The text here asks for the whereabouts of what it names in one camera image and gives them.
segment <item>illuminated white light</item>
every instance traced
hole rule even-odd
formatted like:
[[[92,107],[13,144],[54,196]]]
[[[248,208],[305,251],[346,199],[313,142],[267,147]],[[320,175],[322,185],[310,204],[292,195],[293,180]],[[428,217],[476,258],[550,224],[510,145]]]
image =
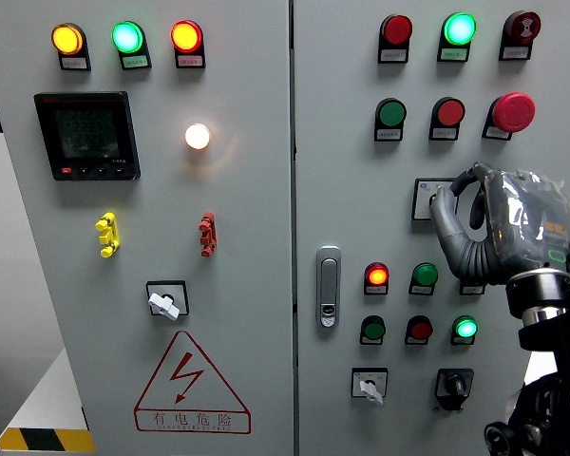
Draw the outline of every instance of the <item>illuminated white light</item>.
[[[194,123],[186,130],[185,138],[186,143],[193,149],[204,149],[211,139],[211,133],[202,123]]]

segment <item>lightning bolt symbol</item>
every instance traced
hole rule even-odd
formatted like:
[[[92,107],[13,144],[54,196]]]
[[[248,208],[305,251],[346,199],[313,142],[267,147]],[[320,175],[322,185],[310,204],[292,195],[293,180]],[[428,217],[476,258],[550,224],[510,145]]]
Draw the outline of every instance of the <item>lightning bolt symbol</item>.
[[[173,372],[173,375],[171,375],[171,380],[179,380],[181,378],[191,377],[194,375],[194,378],[192,379],[192,382],[190,382],[190,385],[188,385],[188,388],[186,388],[182,394],[178,394],[178,397],[175,400],[176,404],[180,403],[185,399],[185,393],[188,390],[190,390],[190,388],[192,388],[192,385],[194,385],[195,382],[199,380],[200,375],[204,372],[204,370],[195,370],[194,372],[181,373],[181,371],[183,370],[185,365],[188,364],[188,361],[190,361],[190,359],[192,359],[192,353],[188,351],[181,359],[178,368],[175,369],[175,372]]]

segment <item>warning sign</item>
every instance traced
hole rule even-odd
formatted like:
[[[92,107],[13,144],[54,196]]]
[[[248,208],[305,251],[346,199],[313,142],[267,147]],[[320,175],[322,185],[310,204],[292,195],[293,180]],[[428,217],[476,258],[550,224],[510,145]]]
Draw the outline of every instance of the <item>warning sign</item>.
[[[250,434],[251,413],[199,344],[176,332],[135,406],[140,431]]]

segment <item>yellow terminal connector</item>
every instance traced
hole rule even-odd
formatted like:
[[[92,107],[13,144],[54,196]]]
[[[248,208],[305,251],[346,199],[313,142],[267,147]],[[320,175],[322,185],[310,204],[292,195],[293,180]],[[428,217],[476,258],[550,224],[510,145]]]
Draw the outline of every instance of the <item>yellow terminal connector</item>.
[[[99,243],[105,245],[101,251],[103,258],[110,258],[121,245],[121,240],[116,227],[116,216],[111,212],[106,212],[95,223],[95,229],[100,232]]]

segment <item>white wall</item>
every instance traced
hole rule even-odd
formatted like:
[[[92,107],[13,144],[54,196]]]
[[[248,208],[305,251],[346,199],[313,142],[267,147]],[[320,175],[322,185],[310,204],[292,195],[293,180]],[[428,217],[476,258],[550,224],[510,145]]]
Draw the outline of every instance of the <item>white wall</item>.
[[[0,133],[0,432],[63,348]]]

